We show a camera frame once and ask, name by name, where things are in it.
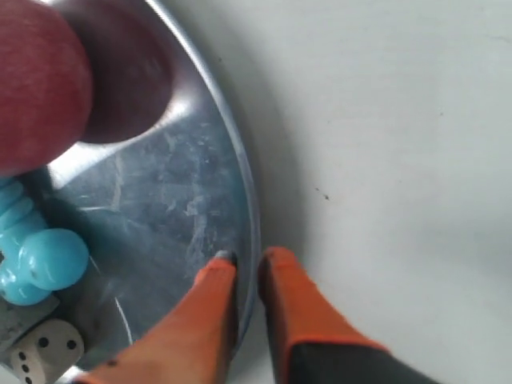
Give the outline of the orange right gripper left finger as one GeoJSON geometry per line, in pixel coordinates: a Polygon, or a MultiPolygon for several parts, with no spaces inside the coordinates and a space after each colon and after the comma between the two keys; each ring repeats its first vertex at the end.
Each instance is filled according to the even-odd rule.
{"type": "Polygon", "coordinates": [[[145,336],[76,383],[224,383],[237,340],[237,264],[221,250],[145,336]]]}

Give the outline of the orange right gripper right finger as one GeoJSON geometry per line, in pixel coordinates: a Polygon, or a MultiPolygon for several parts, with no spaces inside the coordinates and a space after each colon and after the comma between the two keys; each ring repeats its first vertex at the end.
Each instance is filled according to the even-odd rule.
{"type": "Polygon", "coordinates": [[[271,247],[258,272],[277,383],[431,383],[354,328],[291,250],[271,247]]]}

